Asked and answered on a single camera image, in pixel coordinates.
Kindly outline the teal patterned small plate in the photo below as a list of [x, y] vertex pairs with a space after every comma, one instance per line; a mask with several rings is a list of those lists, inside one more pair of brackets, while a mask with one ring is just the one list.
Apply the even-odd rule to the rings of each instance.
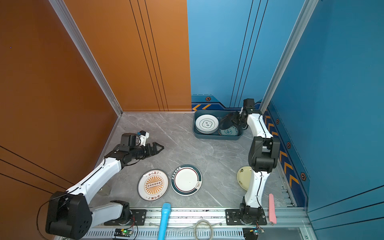
[[219, 134], [221, 136], [238, 136], [239, 129], [236, 126], [232, 125], [227, 129], [219, 129]]

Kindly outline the white flower plate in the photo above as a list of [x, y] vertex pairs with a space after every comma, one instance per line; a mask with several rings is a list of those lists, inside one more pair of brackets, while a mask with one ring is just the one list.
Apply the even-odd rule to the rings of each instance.
[[213, 115], [201, 115], [195, 121], [195, 127], [202, 134], [212, 134], [219, 128], [219, 120]]

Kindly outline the large orange sunburst plate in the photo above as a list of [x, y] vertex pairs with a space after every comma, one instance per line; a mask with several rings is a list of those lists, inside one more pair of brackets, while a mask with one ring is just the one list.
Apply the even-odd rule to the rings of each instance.
[[146, 172], [138, 182], [138, 194], [147, 202], [154, 202], [162, 198], [168, 191], [170, 181], [168, 175], [159, 169]]

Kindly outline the white plate dark green rim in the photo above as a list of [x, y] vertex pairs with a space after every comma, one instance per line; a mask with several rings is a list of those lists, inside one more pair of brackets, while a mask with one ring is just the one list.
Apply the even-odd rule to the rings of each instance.
[[181, 196], [191, 196], [202, 186], [202, 174], [193, 165], [181, 165], [177, 167], [171, 177], [173, 190]]

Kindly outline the cream yellow plate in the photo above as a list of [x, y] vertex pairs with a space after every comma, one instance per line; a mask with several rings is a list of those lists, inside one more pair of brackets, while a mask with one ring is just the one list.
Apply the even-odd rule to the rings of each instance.
[[251, 178], [252, 178], [252, 168], [249, 166], [244, 166], [240, 168], [237, 172], [237, 181], [239, 185], [247, 191], [250, 186]]

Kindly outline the black plate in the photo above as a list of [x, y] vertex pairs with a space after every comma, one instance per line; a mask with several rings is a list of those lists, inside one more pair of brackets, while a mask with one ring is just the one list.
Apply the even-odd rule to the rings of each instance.
[[227, 130], [231, 127], [235, 127], [238, 130], [240, 128], [239, 120], [240, 120], [239, 112], [229, 113], [219, 121], [219, 129]]

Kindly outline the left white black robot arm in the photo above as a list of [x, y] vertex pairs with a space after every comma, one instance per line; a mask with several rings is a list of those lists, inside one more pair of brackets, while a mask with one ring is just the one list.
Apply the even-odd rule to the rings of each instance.
[[147, 143], [149, 133], [124, 133], [103, 161], [86, 177], [64, 192], [57, 191], [47, 201], [48, 213], [45, 231], [48, 234], [80, 240], [93, 227], [107, 222], [118, 225], [134, 224], [130, 204], [111, 201], [91, 208], [90, 202], [99, 190], [125, 167], [159, 154], [164, 146]]

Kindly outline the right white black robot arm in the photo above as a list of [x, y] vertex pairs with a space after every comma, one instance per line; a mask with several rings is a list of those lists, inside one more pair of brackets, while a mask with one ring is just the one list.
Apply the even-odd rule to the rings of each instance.
[[240, 221], [244, 225], [266, 225], [262, 197], [273, 169], [277, 167], [281, 142], [268, 130], [263, 114], [256, 110], [253, 99], [245, 99], [240, 112], [242, 127], [253, 134], [249, 151], [249, 166], [252, 169], [250, 185], [240, 204]]

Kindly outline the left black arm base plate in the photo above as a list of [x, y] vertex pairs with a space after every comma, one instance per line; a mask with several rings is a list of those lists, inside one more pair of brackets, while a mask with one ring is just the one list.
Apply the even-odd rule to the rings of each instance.
[[104, 223], [104, 226], [143, 226], [146, 220], [146, 210], [123, 211], [118, 219]]

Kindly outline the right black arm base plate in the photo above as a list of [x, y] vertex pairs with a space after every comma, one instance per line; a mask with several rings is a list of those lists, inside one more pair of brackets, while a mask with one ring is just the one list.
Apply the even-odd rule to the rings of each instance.
[[259, 216], [241, 217], [239, 209], [226, 209], [226, 223], [228, 226], [244, 225], [244, 226], [266, 226], [267, 218], [264, 213]]

